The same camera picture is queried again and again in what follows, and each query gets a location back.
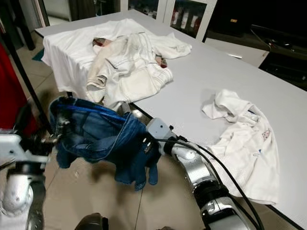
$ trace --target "glass cabinet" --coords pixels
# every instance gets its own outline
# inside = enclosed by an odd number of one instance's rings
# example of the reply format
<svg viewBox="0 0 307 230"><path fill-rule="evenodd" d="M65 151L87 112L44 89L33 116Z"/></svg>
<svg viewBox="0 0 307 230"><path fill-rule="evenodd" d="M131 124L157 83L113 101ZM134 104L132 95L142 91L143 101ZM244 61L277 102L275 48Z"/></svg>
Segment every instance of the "glass cabinet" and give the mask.
<svg viewBox="0 0 307 230"><path fill-rule="evenodd" d="M135 9L199 41L217 0L121 0L121 11Z"/></svg>
<svg viewBox="0 0 307 230"><path fill-rule="evenodd" d="M120 9L121 11L135 9L159 22L163 22L166 3L167 0L121 0Z"/></svg>
<svg viewBox="0 0 307 230"><path fill-rule="evenodd" d="M164 23L203 40L217 0L168 0Z"/></svg>

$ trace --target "white cloth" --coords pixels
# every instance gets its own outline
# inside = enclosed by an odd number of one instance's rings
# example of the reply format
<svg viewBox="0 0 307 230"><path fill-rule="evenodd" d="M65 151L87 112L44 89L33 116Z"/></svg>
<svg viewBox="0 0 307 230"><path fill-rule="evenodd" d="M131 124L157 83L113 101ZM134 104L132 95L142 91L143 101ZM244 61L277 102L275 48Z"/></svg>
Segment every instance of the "white cloth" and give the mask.
<svg viewBox="0 0 307 230"><path fill-rule="evenodd" d="M156 54L177 58L190 53L189 46L173 34L130 34L99 47L88 76L87 96L94 102L104 97L104 106L115 110L122 102L131 103L158 93L173 79L169 68L155 61Z"/></svg>
<svg viewBox="0 0 307 230"><path fill-rule="evenodd" d="M213 104L203 112L211 119L224 117L234 123L209 146L213 154L228 168L244 193L262 204L276 204L279 193L279 158L274 132L265 115L251 102L229 90L215 95ZM214 167L230 194L241 196L222 167Z"/></svg>
<svg viewBox="0 0 307 230"><path fill-rule="evenodd" d="M87 77L96 57L93 38L114 41L119 36L141 32L146 32L151 44L156 44L152 45L153 52L159 54L165 50L166 58L181 57L191 51L191 45L180 42L173 34L163 41L163 37L155 36L134 20L125 19L44 37L42 61L53 69L59 91L74 92L77 97L89 100L86 94Z"/></svg>

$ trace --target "teal mat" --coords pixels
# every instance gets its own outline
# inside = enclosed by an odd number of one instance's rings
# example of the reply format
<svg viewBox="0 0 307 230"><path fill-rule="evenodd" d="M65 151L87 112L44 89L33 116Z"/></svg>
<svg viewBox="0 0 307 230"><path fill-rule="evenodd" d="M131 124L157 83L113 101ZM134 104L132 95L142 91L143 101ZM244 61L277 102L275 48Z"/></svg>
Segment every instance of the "teal mat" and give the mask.
<svg viewBox="0 0 307 230"><path fill-rule="evenodd" d="M42 57L44 55L44 49L42 49L41 51L39 51L33 58L32 60L34 61L42 61Z"/></svg>

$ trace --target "denim jacket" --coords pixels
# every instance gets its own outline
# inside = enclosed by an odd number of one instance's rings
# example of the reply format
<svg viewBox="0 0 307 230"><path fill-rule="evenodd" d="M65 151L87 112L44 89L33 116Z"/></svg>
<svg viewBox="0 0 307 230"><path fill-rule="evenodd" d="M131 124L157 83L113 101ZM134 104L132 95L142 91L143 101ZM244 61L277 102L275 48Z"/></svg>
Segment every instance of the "denim jacket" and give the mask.
<svg viewBox="0 0 307 230"><path fill-rule="evenodd" d="M69 168L78 157L90 163L104 160L116 165L116 181L124 184L135 181L136 191L146 184L145 167L149 167L148 182L152 185L158 182L158 145L153 143L145 153L146 127L133 114L119 116L101 105L64 97L53 101L49 109L54 132L60 117L70 122L57 145L61 168Z"/></svg>

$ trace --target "gray table surface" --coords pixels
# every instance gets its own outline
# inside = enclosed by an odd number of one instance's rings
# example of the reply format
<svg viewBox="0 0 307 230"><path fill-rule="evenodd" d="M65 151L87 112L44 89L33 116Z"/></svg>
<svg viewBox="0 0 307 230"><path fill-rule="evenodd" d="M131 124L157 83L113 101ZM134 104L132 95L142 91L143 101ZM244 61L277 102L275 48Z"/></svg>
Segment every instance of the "gray table surface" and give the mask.
<svg viewBox="0 0 307 230"><path fill-rule="evenodd" d="M268 118L280 157L280 202L274 207L307 229L307 92L137 11L63 23L36 29L42 35L132 18L156 35L175 36L192 45L186 57L168 60L174 80L157 95L135 104L152 117L175 127L177 135L206 146L215 143L227 127L224 119L211 120L202 107L221 89L236 91L253 102Z"/></svg>

